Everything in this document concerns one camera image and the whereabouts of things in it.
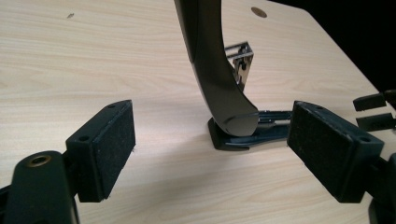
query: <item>black mount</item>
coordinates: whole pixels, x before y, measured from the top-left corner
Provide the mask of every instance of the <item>black mount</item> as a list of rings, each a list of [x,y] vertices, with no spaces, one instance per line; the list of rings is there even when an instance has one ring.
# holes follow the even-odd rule
[[[0,223],[79,223],[75,202],[107,199],[135,144],[130,100],[108,105],[73,133],[64,154],[20,161],[0,189]]]
[[[380,157],[384,143],[319,105],[295,102],[288,145],[339,203],[373,196],[370,222],[396,222],[396,153]]]
[[[392,105],[396,104],[396,90],[359,97],[353,101],[353,105],[356,111],[363,111],[386,106],[386,102]],[[358,126],[367,132],[396,128],[396,119],[391,113],[357,118],[356,121]]]

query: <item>black foam pad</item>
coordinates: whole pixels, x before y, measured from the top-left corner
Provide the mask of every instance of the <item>black foam pad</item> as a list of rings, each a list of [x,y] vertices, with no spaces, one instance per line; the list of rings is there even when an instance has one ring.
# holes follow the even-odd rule
[[[67,140],[65,156],[77,166],[81,202],[108,198],[135,145],[130,100],[108,105]]]
[[[319,105],[296,101],[288,145],[340,203],[359,203],[384,143]]]

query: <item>wood grain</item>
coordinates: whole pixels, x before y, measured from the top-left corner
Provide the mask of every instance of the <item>wood grain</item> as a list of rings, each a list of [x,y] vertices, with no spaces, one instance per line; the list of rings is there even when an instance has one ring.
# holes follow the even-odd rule
[[[392,111],[354,112],[352,101],[375,88],[305,11],[259,0],[222,7],[225,44],[247,40],[255,52],[246,96],[259,109],[303,100],[353,123]],[[18,161],[65,151],[68,136],[124,99],[137,145],[108,200],[78,203],[82,223],[368,223],[369,195],[338,203],[286,142],[213,149],[173,1],[1,1],[0,187]],[[394,133],[374,135],[388,159]]]

